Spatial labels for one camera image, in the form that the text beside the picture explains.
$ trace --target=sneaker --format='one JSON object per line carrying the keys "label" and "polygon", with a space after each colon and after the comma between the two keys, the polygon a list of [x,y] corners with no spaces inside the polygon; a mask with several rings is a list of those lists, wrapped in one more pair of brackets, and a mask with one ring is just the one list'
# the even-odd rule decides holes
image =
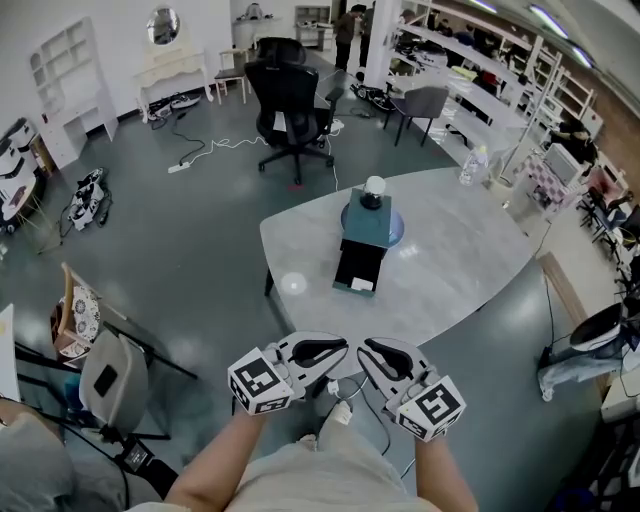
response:
{"label": "sneaker", "polygon": [[333,407],[327,420],[334,420],[343,425],[348,425],[351,421],[351,416],[353,416],[351,407],[345,400],[342,400]]}
{"label": "sneaker", "polygon": [[318,438],[315,434],[307,434],[298,439],[298,442],[309,451],[315,452],[318,448]]}
{"label": "sneaker", "polygon": [[200,101],[201,96],[187,96],[186,94],[180,94],[171,101],[171,108],[188,108],[195,105]]}

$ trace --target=white wall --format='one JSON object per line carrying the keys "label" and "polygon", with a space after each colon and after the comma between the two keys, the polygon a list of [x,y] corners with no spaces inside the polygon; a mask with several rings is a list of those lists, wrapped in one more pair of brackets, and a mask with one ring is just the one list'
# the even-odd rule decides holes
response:
{"label": "white wall", "polygon": [[[220,66],[218,52],[231,48],[230,0],[169,0],[187,25],[196,50],[204,49],[209,83]],[[132,76],[142,70],[145,25],[163,0],[19,0],[2,2],[0,17],[0,130],[20,116],[41,125],[42,107],[29,72],[35,48],[84,16],[90,16],[98,53],[118,115],[137,108]],[[180,75],[148,90],[150,100],[202,86],[201,74]],[[97,123],[85,123],[85,128]]]}
{"label": "white wall", "polygon": [[[231,19],[235,20],[238,16],[245,13],[247,7],[254,3],[255,0],[231,0]],[[275,18],[281,18],[276,26],[269,31],[280,37],[295,38],[295,8],[297,5],[331,5],[331,0],[257,0],[264,14],[273,14]]]}

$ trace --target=black office chair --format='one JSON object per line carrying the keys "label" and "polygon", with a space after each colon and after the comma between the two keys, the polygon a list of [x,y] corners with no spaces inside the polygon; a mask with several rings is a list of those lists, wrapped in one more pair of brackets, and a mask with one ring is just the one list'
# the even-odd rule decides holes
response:
{"label": "black office chair", "polygon": [[[256,60],[245,66],[249,82],[260,100],[260,114],[256,121],[258,132],[271,146],[285,146],[258,164],[264,172],[265,165],[287,155],[296,162],[296,185],[302,183],[300,155],[322,158],[327,167],[333,167],[333,156],[306,147],[309,144],[324,144],[331,131],[336,103],[344,93],[335,88],[326,97],[329,109],[314,108],[318,72],[308,66],[275,63],[271,59]],[[284,115],[285,131],[274,129],[277,113]]]}
{"label": "black office chair", "polygon": [[256,60],[270,60],[281,64],[304,64],[307,51],[300,41],[287,37],[263,37],[258,41]]}

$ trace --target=power strip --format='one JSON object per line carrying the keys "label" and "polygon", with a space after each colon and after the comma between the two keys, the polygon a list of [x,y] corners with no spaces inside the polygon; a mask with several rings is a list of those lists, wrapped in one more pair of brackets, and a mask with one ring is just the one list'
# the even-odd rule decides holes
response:
{"label": "power strip", "polygon": [[169,167],[169,174],[173,174],[174,172],[178,171],[184,171],[189,167],[191,167],[191,164],[189,162],[185,162],[182,165],[172,165],[171,167]]}

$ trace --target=water bottle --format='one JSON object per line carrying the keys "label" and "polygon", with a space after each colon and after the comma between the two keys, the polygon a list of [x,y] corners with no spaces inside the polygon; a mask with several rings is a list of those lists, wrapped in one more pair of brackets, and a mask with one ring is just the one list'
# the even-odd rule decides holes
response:
{"label": "water bottle", "polygon": [[463,185],[473,185],[473,177],[477,174],[480,168],[486,168],[489,165],[489,158],[487,156],[487,147],[478,146],[471,150],[467,161],[462,166],[462,172],[460,173],[460,183]]}

